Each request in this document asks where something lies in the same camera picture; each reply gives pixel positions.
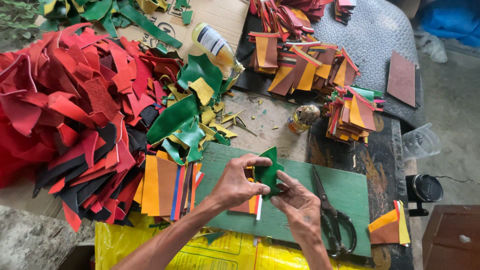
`yellow plastic sack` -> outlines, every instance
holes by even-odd
[[[96,270],[110,269],[163,229],[148,228],[148,225],[154,224],[153,217],[136,212],[131,212],[129,217],[134,228],[96,222]],[[332,259],[330,262],[333,268],[338,270],[369,269],[349,263],[339,263]],[[260,241],[257,246],[253,246],[253,235],[226,231],[211,245],[208,245],[205,237],[194,237],[172,259],[166,269],[289,270],[308,269],[308,264],[299,250],[270,245],[265,241]]]

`person's left hand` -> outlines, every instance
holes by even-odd
[[[210,193],[210,199],[224,211],[241,205],[255,195],[268,194],[270,187],[261,183],[249,182],[243,169],[248,166],[271,165],[272,161],[269,158],[261,158],[251,153],[231,159]]]

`scissors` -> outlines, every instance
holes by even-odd
[[[328,255],[332,258],[337,258],[340,253],[352,253],[357,246],[357,232],[355,231],[355,227],[353,226],[352,219],[342,212],[341,210],[337,210],[330,205],[328,201],[327,194],[325,193],[324,186],[322,185],[322,181],[320,181],[320,177],[318,176],[318,172],[315,169],[314,165],[312,164],[312,171],[313,176],[315,178],[315,186],[317,187],[318,197],[320,198],[321,205],[320,205],[320,218],[322,224],[325,224],[328,228],[327,234],[328,238],[331,242],[335,244],[335,252],[328,252]],[[329,212],[330,219],[326,215],[326,212]],[[352,234],[352,245],[350,248],[346,248],[342,243],[342,236],[340,235],[340,228],[338,226],[338,221],[342,219],[345,223],[348,224],[350,228],[350,232]]]

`plastic cup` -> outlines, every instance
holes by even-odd
[[[442,142],[430,130],[432,123],[428,123],[402,136],[403,160],[422,159],[433,156],[442,150]]]

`forearm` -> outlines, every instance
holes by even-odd
[[[222,209],[206,197],[188,215],[141,245],[114,269],[164,269],[173,257]]]
[[[299,243],[311,270],[331,270],[332,265],[320,235]]]

